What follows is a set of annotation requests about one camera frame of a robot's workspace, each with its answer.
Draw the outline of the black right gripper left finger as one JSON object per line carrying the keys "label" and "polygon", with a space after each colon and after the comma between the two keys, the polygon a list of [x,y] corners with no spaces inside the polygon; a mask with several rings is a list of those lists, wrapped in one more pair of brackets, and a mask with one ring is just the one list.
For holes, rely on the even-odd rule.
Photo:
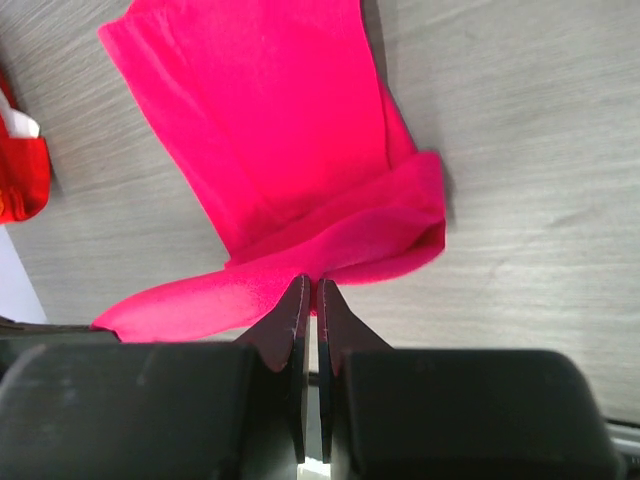
{"label": "black right gripper left finger", "polygon": [[293,479],[305,459],[309,281],[227,342],[1,330],[5,479]]}

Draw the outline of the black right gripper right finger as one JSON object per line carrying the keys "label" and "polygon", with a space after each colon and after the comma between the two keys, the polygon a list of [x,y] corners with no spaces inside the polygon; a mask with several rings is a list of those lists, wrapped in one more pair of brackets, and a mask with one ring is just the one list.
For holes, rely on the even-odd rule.
{"label": "black right gripper right finger", "polygon": [[397,349],[317,288],[323,460],[335,479],[619,479],[589,384],[540,349]]}

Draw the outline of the pink t shirt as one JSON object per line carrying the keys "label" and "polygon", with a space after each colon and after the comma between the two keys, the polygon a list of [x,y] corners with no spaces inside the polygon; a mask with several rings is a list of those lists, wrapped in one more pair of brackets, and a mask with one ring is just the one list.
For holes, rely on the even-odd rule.
{"label": "pink t shirt", "polygon": [[444,249],[439,156],[380,78],[357,1],[135,1],[98,32],[229,258],[109,308],[124,342],[253,325],[298,276],[365,284]]}

